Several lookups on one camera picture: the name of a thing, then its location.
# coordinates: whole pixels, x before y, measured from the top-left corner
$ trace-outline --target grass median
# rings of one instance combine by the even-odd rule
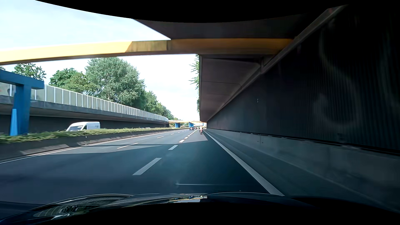
[[[41,141],[46,139],[54,139],[59,137],[77,137],[77,136],[87,136],[87,135],[104,135],[113,133],[125,133],[125,132],[136,132],[136,131],[157,131],[175,128],[122,128],[122,129],[94,129],[85,131],[54,131],[54,132],[42,132],[27,135],[0,135],[0,144],[24,142],[24,141]]]

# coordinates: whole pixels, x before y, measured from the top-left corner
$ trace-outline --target dark wall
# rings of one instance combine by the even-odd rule
[[[0,115],[0,133],[8,134],[10,132],[10,115]],[[76,118],[60,118],[60,117],[30,117],[29,133],[40,133],[44,131],[62,131],[66,130],[69,125],[82,121],[99,121],[101,128],[118,129],[118,128],[138,128],[138,127],[168,127],[168,124],[154,123],[136,123],[126,121],[108,121],[97,119],[76,119]]]
[[[346,7],[208,128],[400,149],[398,16]]]

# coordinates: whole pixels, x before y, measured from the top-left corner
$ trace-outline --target car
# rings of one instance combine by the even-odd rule
[[[100,122],[77,122],[71,124],[67,131],[82,131],[82,130],[92,130],[100,129]]]

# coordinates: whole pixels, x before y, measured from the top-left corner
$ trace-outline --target guardrail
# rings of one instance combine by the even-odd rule
[[[15,85],[0,82],[0,95],[14,96],[14,94]],[[168,122],[167,117],[47,84],[45,84],[44,89],[32,89],[30,96],[32,100],[92,108]]]

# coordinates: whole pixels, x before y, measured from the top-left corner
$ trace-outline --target yellow bridge beam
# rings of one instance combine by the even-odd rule
[[[288,38],[211,38],[72,44],[0,51],[0,65],[158,54],[277,54]]]

